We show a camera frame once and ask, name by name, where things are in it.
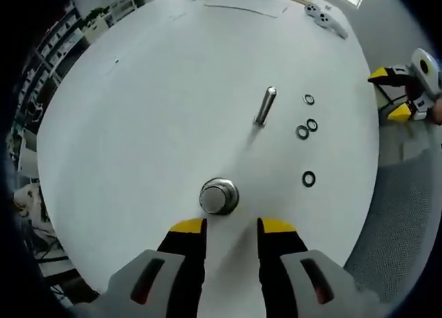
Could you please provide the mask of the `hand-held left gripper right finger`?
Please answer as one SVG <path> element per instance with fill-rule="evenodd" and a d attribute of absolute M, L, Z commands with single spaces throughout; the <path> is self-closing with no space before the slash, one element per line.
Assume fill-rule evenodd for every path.
<path fill-rule="evenodd" d="M 258 218 L 259 282 L 267 317 L 389 317 L 390 307 L 288 222 Z"/>

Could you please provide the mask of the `person's right hand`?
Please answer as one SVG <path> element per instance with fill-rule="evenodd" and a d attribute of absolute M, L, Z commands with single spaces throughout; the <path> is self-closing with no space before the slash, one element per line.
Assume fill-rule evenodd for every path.
<path fill-rule="evenodd" d="M 431 107 L 429 111 L 429 118 L 432 123 L 442 125 L 442 97 L 440 97 Z"/>

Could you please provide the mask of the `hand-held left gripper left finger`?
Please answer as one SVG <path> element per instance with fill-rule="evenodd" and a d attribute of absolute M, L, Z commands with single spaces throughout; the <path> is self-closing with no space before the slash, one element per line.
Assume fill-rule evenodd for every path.
<path fill-rule="evenodd" d="M 109 280 L 91 303 L 71 317 L 196 317 L 205 278 L 207 221 L 175 224 L 156 250 L 145 250 Z"/>

